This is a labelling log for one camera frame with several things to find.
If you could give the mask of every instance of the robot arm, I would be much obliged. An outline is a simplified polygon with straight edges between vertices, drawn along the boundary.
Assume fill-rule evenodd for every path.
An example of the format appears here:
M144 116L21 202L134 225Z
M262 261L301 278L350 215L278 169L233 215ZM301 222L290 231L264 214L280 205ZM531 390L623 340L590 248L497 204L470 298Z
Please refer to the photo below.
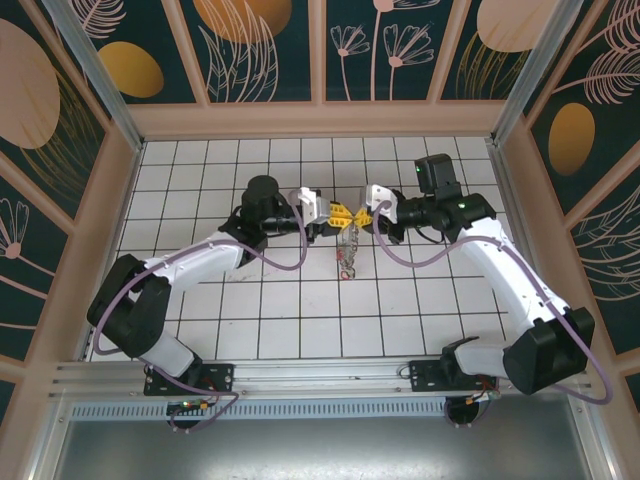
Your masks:
M279 193L278 183L268 176L253 178L242 195L241 207L208 238L159 258L138 260L125 255L116 260L98 291L87 319L97 326L107 306L134 276L165 263L133 289L136 299L125 296L104 325L103 333L131 358L141 358L183 383L193 386L200 379L202 360L172 335L163 331L169 296L203 282L212 276L241 268L254 256L236 245L217 245L230 240L248 245L258 253L268 246L272 234L300 232L293 209L303 218L307 240L337 235L340 221L332 218L336 204L320 196L319 191L301 188L301 204L290 206ZM209 244L209 248L193 248ZM169 257L179 259L167 262Z
M527 275L502 248L509 247L525 262L506 236L495 211L479 194L462 195L447 155L417 160L415 165L425 196L406 199L399 191L370 185L365 195L368 213L384 201L391 202L390 207L381 210L379 227L396 244L403 241L407 228L426 226L443 232L452 243L470 236L498 240L500 248L473 241L460 249L508 306L518 334L513 345L487 343L473 337L445 347L441 363L449 381L455 384L460 374L507 377L520 391L531 394L583 371L587 363L585 354L547 304L564 313L587 345L593 335L593 317L584 308L572 310L529 268L548 297L546 302L542 301ZM364 228L370 231L370 215L366 222L369 225Z

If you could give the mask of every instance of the white tile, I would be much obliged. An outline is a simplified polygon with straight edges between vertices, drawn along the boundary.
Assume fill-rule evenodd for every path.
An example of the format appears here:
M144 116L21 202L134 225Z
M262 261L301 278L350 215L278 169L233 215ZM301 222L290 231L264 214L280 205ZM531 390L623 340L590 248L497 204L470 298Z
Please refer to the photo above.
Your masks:
M335 317L338 315L338 282L302 282L301 315Z
M469 193L479 193L489 202L489 205L491 205L496 212L504 212L504 203L502 203L500 190L497 186L471 185L469 187Z
M270 162L299 162L300 139L279 138L271 140Z
M299 163L270 163L269 176L278 181L280 188L300 187Z
M194 243L200 242L205 238L209 238L217 232L220 225L226 221L226 218L198 218L196 220L196 229L193 234Z
M353 263L357 279L376 278L376 266L373 259L373 247L359 247Z
M169 190L199 190L203 168L202 165L174 165Z
M458 313L458 304L450 278L416 280L420 313Z
M418 301L413 280L379 280L382 315L416 315Z
M202 188L233 188L235 175L235 165L207 165L206 167L204 167Z
M462 168L468 185L495 185L491 160L462 160Z
M136 183L136 192L144 192L146 190L166 190L169 187L169 176L171 175L171 167L150 166L141 167L138 181Z
M176 153L176 142L149 142L144 151L143 165L171 165Z
M339 318L303 318L301 323L302 358L333 358L341 355Z
M493 291L486 279L456 278L454 283L460 313L489 313L498 310Z
M375 280L340 282L342 317L378 315L378 289Z
M504 233L506 233L509 240L513 242L513 232L511 231L511 224L509 223L509 218L507 217L507 214L498 213L496 214L496 218L502 224L502 229L504 230Z
M453 137L425 137L427 142L427 152L429 155L446 153L451 158L460 158L456 147L456 140Z
M225 283L221 318L258 318L260 315L259 283Z
M336 187L362 187L367 184L363 162L336 162L333 168Z
M418 160L427 155L423 137L396 137L398 160Z
M299 248L272 248L264 251L265 257L280 265L293 266L300 261ZM300 270L281 270L265 263L263 265L262 280L265 282L277 282L280 280L299 280Z
M258 357L258 320L221 320L218 360L253 360Z
M160 224L156 248L174 249L190 245L194 226L195 219L163 220Z
M211 320L180 322L178 340L196 352L203 360L215 360L218 322Z
M500 317L497 313L461 315L465 337L480 337L489 342L504 342Z
M432 227L422 227L420 231L427 237L437 242L440 242L442 238L442 233L438 232ZM405 241L407 238L409 239L409 242L411 242L411 245L433 245L433 242L430 242L429 240L422 238L420 235L416 233L416 231L413 228L406 231Z
M364 154L367 160L395 160L393 137L365 138Z
M367 162L367 183L383 186L400 185L397 162Z
M473 261L467 257L462 250L456 248L449 254L451 261L451 271L454 277L481 277L482 273L475 266Z
M222 285L219 283L199 283L184 292L182 314L187 320L217 320L220 318Z
M262 280L262 260L254 258L251 262L224 274L225 282L259 282Z
M403 188L418 185L416 166L413 162L403 160L401 162L398 162L398 168L400 170L400 183L402 184Z
M384 354L424 355L420 317L382 317Z
M265 163L238 164L236 169L236 183L234 188L247 188L249 180L258 175L266 175L269 165Z
M362 138L334 138L333 159L336 161L364 160Z
M175 164L204 163L207 155L206 140L189 140L178 142Z
M164 322L163 332L167 332L169 335L173 337L178 337L178 326L180 322Z
M358 213L358 210L360 210L360 207L362 207L361 192L361 187L336 188L334 200L347 207L349 211L355 215Z
M167 307L167 320L179 320L180 311L182 310L183 292L171 292L169 296L169 305Z
M299 283L265 282L262 285L260 318L298 318L299 316Z
M238 140L211 140L206 163L236 163Z
M343 318L342 349L345 357L377 357L382 355L380 318Z
M156 246L160 220L128 220L120 248L123 250L148 250Z
M411 261L411 253L408 245L393 245L391 251L398 257ZM378 278L413 278L413 269L400 265L387 255L382 248L376 249L376 269Z
M232 190L202 190L198 217L228 217L231 213Z
M238 163L269 161L269 140L240 140Z
M461 185L466 185L467 184L467 178L464 175L464 170L462 168L462 162L460 160L452 160L451 163L453 164L453 173L456 174L456 180Z
M263 320L260 322L259 358L298 358L300 320Z
M482 137L456 137L460 158L489 158L487 145Z
M162 218L194 218L200 192L167 192Z
M518 332L516 332L513 321L511 320L511 314L501 313L500 322L502 323L502 329L504 330L504 336L507 339L507 342L512 344L518 339L519 335Z
M422 315L427 355L439 355L442 348L463 338L459 315Z
M153 219L162 216L166 192L135 192L129 209L129 220Z
M336 249L331 247L310 248L302 265L302 280L337 280L338 266Z
M331 162L303 163L302 185L308 188L333 187L333 164Z
M303 138L303 162L330 162L333 160L330 138Z
M444 245L412 245L411 254L413 255L414 262L422 262L433 258L444 250ZM420 267L415 269L416 278L430 278L430 277L450 277L451 269L449 268L449 261L445 255L435 263L426 267Z

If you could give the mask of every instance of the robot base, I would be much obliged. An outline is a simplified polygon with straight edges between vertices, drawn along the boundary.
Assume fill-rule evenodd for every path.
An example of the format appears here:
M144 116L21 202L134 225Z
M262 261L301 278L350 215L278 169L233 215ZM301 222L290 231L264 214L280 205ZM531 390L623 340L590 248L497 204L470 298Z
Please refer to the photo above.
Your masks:
M211 390L213 385L217 392L230 392L233 388L233 371L234 365L231 363L203 363L199 380L193 386L202 390ZM155 370L147 371L144 395L145 397L197 396L168 382Z

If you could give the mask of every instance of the cable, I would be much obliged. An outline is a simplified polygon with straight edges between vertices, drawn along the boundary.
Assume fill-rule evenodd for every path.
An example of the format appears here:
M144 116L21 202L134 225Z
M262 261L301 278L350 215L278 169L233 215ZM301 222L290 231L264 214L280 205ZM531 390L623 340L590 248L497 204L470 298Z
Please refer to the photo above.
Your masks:
M289 193L289 201L291 203L292 203L292 198L294 198L294 195L296 193L297 193L297 190L293 190L291 193ZM202 243L198 243L196 245L192 245L191 247L186 248L183 251L175 253L174 255L166 258L164 260L164 262L160 262L160 263L148 268L144 272L136 275L129 282L127 282L127 284L124 287L122 287L122 289L117 293L117 295L115 297L113 297L113 300L111 300L111 303L107 306L107 308L105 309L104 313L102 314L102 317L100 317L100 321L96 325L95 333L93 335L93 350L94 350L94 352L96 352L98 355L112 355L114 353L118 353L118 352L121 351L119 348L114 348L114 349L111 349L111 350L103 350L102 348L100 348L99 341L100 341L100 336L102 335L102 330L104 328L104 325L109 320L109 317L113 313L113 310L116 308L118 303L120 303L120 300L122 300L125 297L125 295L127 295L129 293L129 290L131 290L134 286L136 286L138 283L140 283L142 280L144 280L146 277L148 277L149 275L151 275L155 271L157 271L157 270L159 270L161 268L164 268L165 266L171 265L172 263L176 262L177 260L180 260L181 258L186 257L188 255L191 255L192 253L199 252L200 250L205 250L205 249L208 249L208 248L213 248L213 247L216 247L216 246L239 247L239 248L242 248L243 250L249 252L250 254L254 255L256 258L259 258L260 260L262 260L266 264L271 265L272 267L279 268L280 270L293 271L293 270L299 269L302 266L302 264L304 263L304 261L306 260L306 258L307 258L307 248L308 248L309 245L308 245L308 242L307 242L307 235L306 235L306 231L305 231L304 222L302 220L302 217L300 216L300 213L298 212L297 208L292 208L292 210L293 210L294 216L296 217L296 221L298 222L298 226L300 227L300 236L302 237L302 254L300 255L300 260L298 261L298 263L296 263L295 265L281 265L281 264L279 264L277 262L274 262L273 260L268 259L263 254L261 254L260 252L254 250L253 248L249 247L248 245L245 245L243 243L236 242L236 241L233 241L233 240L212 240L210 242L202 242ZM168 382L173 383L177 387L179 387L179 388L181 388L183 390L186 390L188 392L197 393L199 395L205 395L207 397L209 397L209 396L216 397L216 398L228 397L228 396L233 397L232 400L229 401L229 403L227 403L219 412L217 412L215 415L213 415L213 417L211 417L211 418L209 418L207 420L203 420L202 422L198 423L196 426L194 426L191 429L185 429L184 433L195 432L197 430L201 430L201 429L205 428L206 426L208 426L211 423L215 422L215 420L220 415L222 415L224 412L226 412L229 409L229 407L231 407L231 405L233 405L236 401L238 401L239 395L236 392L212 392L210 390L202 390L202 389L199 389L199 388L191 387L190 385L187 385L186 383L182 383L179 380L176 380L175 378L173 378L171 375L169 375L167 372L165 372L161 368L154 367L151 363L147 362L146 360L144 360L142 358L140 358L139 360L142 361L147 366L147 368L154 369L156 372L158 372Z
M538 294L542 302L545 305L547 305L547 308L558 319L558 321L567 331L569 336L573 339L574 342L576 342L580 350L582 350L582 352L591 361L591 363L593 364L593 367L598 372L598 375L600 375L600 379L602 380L602 383L604 384L605 395L603 398L593 398L587 395L583 395L580 392L576 392L575 390L565 387L564 385L553 385L553 386L556 389L561 390L569 395L572 395L580 400L593 403L595 405L606 405L609 402L611 402L613 398L613 385L611 384L611 380L609 379L606 372L604 371L604 368L602 367L602 365L600 365L600 363L596 359L593 352L589 349L589 347L587 347L587 345L580 338L580 336L573 330L573 328L571 328L571 325L569 325L569 322L567 322L567 320L564 318L562 313L560 313L560 311L556 308L556 306L553 305L553 303L551 303L551 299L547 296L542 286L536 280L536 277L533 275L533 273L531 273L529 266L526 264L526 262L522 258L520 258L520 256L514 250L512 250L507 245L503 245L500 241L496 240L495 238L477 235L477 236L470 236L470 237L466 237L458 240L457 242L445 248L442 252L434 255L430 259L423 260L421 262L409 262L407 260L404 260L403 258L398 257L396 254L394 254L389 248L389 246L386 244L386 242L384 241L384 237L380 233L380 226L378 225L378 221L380 219L380 212L383 209L390 208L390 207L391 207L391 202L389 200L385 200L382 203L380 203L380 205L378 205L378 208L376 208L375 211L373 212L373 234L375 238L378 240L378 243L380 244L380 247L382 248L382 250L392 260L399 263L400 265L403 265L409 268L426 267L427 265L431 265L432 263L437 262L452 250L455 250L456 248L461 247L465 243L470 243L470 242L490 243L491 245L495 245L496 247L498 247L498 249L504 251L507 255L509 255L511 259L518 265L518 267L520 267L522 272L525 274L525 276L529 280L529 283L531 283L531 285L535 289L536 293Z
M431 237L427 237L424 233L422 233L422 230L420 230L418 227L415 228L415 231L418 235L420 235L422 238L424 238L426 241L433 243L434 245L440 245L442 243L444 243L444 233L440 233L441 237L440 237L440 241L436 242L433 238Z

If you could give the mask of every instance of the metal base plate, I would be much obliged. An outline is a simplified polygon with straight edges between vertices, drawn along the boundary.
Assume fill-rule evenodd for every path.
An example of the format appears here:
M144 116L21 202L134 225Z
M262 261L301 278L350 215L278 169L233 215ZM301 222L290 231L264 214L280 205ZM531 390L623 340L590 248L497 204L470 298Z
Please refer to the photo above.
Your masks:
M230 392L233 388L233 371L234 365L231 363L203 363L202 375L194 387L211 390L211 384L213 384L218 392ZM195 396L195 394L168 382L155 370L147 373L144 395L146 397Z
M414 392L457 392L482 390L482 382L474 375L460 373L452 384L444 374L440 360L414 360L409 362L411 390ZM491 386L496 386L495 377L486 377Z

